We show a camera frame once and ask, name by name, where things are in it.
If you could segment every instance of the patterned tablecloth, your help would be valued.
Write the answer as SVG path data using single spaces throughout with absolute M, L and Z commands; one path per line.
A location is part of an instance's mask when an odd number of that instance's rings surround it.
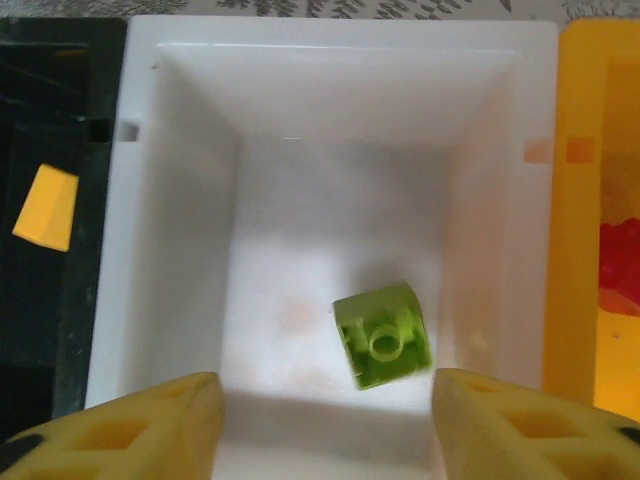
M 0 15 L 123 16 L 195 13 L 419 20 L 640 17 L 640 0 L 0 0 Z

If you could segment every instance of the translucent green block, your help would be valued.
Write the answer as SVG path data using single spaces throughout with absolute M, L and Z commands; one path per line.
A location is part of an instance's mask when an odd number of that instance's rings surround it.
M 431 366 L 420 303 L 406 283 L 338 300 L 333 309 L 359 388 Z

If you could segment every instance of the bin floor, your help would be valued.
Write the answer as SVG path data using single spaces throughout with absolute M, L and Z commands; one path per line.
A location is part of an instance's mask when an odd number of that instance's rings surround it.
M 239 478 L 233 464 L 263 469 L 267 457 L 280 465 L 273 478 L 303 468 L 287 462 L 307 462 L 323 478 L 347 478 L 353 468 L 389 478 L 380 464 L 424 475 L 437 458 L 431 374 L 357 390 L 331 306 L 406 280 L 435 349 L 445 152 L 251 137 L 238 185 L 221 371 L 228 413 L 216 478 Z M 253 453 L 239 460 L 230 444 Z M 265 456 L 260 446 L 299 454 Z

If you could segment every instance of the yellow bin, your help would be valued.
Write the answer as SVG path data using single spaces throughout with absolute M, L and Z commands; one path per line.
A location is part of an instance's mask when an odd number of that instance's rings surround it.
M 600 223 L 640 218 L 640 21 L 561 35 L 544 389 L 640 420 L 640 317 L 598 305 Z

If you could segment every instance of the white plastic bin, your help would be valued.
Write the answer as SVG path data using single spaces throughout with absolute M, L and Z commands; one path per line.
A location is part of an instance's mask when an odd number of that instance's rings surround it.
M 358 391 L 331 304 L 407 280 L 437 366 L 539 386 L 556 61 L 545 23 L 133 19 L 87 404 L 216 370 L 216 479 L 439 478 L 431 374 Z

